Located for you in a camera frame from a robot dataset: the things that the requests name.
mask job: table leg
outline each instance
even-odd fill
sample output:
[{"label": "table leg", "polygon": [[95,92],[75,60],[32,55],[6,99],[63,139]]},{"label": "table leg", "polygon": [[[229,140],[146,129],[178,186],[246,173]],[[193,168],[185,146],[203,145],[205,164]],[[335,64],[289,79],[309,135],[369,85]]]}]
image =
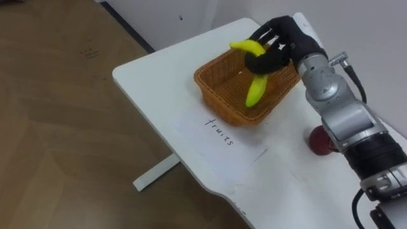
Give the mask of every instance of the table leg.
[{"label": "table leg", "polygon": [[135,188],[137,188],[138,191],[142,191],[143,189],[145,189],[145,187],[157,180],[160,176],[173,168],[179,162],[179,158],[175,154],[171,154],[162,162],[158,163],[153,168],[137,178],[133,182],[133,185],[135,186]]}]

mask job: black cable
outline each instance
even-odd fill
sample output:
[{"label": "black cable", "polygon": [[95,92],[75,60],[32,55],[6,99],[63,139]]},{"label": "black cable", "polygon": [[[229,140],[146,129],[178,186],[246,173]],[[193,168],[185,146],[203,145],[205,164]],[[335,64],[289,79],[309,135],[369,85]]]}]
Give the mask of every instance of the black cable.
[{"label": "black cable", "polygon": [[359,203],[359,201],[360,201],[361,197],[363,196],[363,194],[364,194],[364,191],[362,189],[360,189],[356,193],[356,195],[355,195],[355,197],[354,197],[354,199],[352,201],[352,215],[354,216],[354,220],[355,220],[356,225],[357,225],[357,227],[359,229],[364,229],[364,227],[363,227],[363,225],[361,223],[361,220],[359,219],[359,216],[357,215],[357,204]]},{"label": "black cable", "polygon": [[349,78],[356,85],[357,89],[359,90],[359,93],[361,94],[362,101],[364,103],[367,103],[366,92],[364,91],[362,83],[359,80],[359,78],[357,77],[357,75],[356,75],[356,73],[354,71],[354,68],[352,66],[348,66],[348,67],[343,68],[343,70],[345,70],[346,74],[348,74]]}]

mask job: metal connector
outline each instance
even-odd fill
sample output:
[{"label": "metal connector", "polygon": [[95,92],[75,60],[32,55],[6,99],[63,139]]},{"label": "metal connector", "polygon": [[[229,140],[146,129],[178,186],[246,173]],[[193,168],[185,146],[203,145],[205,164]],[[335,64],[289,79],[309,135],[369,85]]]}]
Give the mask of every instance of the metal connector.
[{"label": "metal connector", "polygon": [[350,65],[347,59],[348,55],[346,54],[346,52],[342,52],[334,56],[331,60],[329,60],[329,65],[333,67],[337,64],[340,64],[343,68],[346,68]]}]

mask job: white wall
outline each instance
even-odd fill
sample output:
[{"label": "white wall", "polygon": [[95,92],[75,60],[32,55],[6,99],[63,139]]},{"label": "white wall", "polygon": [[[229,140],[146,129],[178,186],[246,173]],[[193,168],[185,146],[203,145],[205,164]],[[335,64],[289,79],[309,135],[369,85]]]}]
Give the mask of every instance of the white wall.
[{"label": "white wall", "polygon": [[210,30],[217,1],[107,0],[155,50]]},{"label": "white wall", "polygon": [[368,104],[406,136],[406,10],[406,0],[219,0],[212,26],[242,17],[262,24],[273,17],[302,12],[329,56],[341,51],[349,54]]}]

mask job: white table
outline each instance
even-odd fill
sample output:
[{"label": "white table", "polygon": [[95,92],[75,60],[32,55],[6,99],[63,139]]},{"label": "white table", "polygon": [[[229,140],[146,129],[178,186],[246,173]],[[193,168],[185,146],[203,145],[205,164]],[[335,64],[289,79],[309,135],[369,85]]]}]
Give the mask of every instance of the white table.
[{"label": "white table", "polygon": [[[243,18],[113,71],[116,83],[174,152],[134,184],[142,190],[182,161],[207,191],[227,199],[253,228],[356,228],[350,204],[359,180],[342,155],[320,157],[309,150],[304,138],[321,120],[306,102],[302,83],[260,126],[248,130],[263,138],[268,151],[237,184],[224,184],[174,128],[174,117],[202,100],[195,70],[258,26]],[[406,150],[406,139],[389,130]],[[369,212],[375,205],[366,197],[359,203],[366,228],[374,228]]]}]

